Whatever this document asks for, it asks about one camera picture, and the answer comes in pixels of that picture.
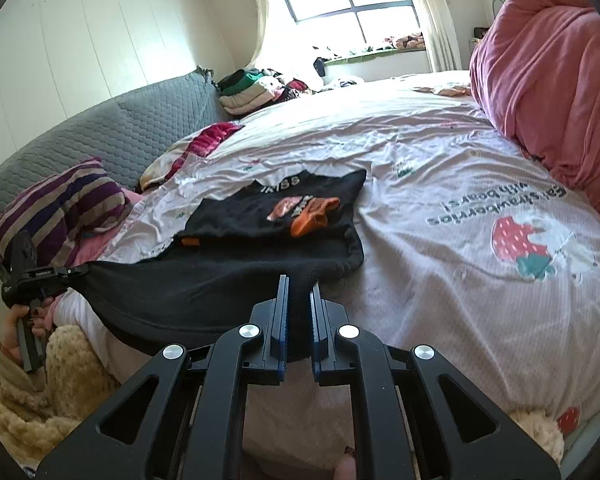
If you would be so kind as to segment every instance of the white curtain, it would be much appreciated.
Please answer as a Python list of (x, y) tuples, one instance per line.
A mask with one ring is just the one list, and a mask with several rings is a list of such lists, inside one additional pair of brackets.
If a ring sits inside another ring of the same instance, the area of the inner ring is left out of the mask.
[(446, 0), (413, 0), (433, 72), (462, 70), (454, 22)]
[(258, 43), (250, 66), (292, 74), (314, 91), (324, 85), (315, 71), (313, 47), (299, 34), (285, 0), (256, 0)]

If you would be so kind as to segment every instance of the triangular cutout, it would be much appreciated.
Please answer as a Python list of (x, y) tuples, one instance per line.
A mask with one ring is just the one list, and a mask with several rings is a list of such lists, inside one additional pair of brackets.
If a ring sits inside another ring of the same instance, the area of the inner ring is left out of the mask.
[(148, 377), (139, 388), (100, 425), (100, 432), (124, 444), (133, 444), (146, 409), (158, 387), (158, 377)]
[(450, 376), (440, 376), (438, 382), (464, 443), (468, 444), (496, 431), (496, 422)]

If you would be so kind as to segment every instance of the striped pillow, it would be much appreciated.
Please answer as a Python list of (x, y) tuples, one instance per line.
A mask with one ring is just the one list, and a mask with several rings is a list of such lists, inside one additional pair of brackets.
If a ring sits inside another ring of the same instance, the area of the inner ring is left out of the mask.
[(10, 264), (11, 240), (27, 230), (38, 248), (38, 265), (71, 266), (83, 232), (101, 233), (119, 225), (132, 204), (102, 167), (84, 162), (24, 190), (0, 215), (0, 257)]

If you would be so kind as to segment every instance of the window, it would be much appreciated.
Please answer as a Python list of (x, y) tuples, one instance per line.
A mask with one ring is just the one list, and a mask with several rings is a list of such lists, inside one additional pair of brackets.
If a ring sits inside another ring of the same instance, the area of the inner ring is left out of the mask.
[(347, 51), (420, 31), (411, 0), (285, 0), (302, 32), (318, 47)]

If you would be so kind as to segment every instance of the window sill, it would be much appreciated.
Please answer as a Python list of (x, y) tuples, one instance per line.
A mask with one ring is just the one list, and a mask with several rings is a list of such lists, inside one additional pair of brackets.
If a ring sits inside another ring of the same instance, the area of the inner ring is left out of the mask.
[(339, 57), (338, 59), (331, 59), (329, 61), (325, 61), (325, 66), (334, 66), (334, 65), (344, 65), (347, 63), (358, 63), (363, 61), (369, 61), (375, 57), (384, 57), (384, 56), (396, 56), (397, 54), (405, 54), (407, 52), (421, 52), (426, 50), (425, 47), (419, 46), (416, 48), (407, 48), (407, 49), (395, 49), (395, 50), (376, 50), (374, 52), (364, 52), (362, 54), (356, 54), (355, 56), (349, 57)]

